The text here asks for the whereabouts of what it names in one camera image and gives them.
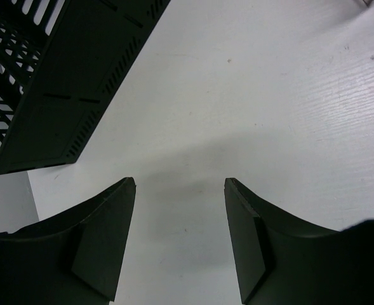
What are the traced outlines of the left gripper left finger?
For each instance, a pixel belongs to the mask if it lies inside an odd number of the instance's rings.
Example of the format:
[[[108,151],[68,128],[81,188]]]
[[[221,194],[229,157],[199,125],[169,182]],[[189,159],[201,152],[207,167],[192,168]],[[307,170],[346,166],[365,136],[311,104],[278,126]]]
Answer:
[[[96,196],[14,233],[0,233],[0,304],[109,304],[135,204],[121,179]]]

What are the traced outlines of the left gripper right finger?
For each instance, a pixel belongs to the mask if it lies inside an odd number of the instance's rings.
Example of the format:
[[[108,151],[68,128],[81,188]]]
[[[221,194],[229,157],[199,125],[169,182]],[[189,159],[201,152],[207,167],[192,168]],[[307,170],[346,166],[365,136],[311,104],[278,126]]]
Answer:
[[[224,184],[243,304],[374,304],[374,220],[334,231]]]

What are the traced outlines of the black mesh file organizer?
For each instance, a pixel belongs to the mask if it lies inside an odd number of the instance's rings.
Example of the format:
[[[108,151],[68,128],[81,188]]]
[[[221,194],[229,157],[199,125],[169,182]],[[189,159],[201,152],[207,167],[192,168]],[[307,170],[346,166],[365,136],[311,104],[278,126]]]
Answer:
[[[167,1],[0,1],[0,175],[77,161]]]

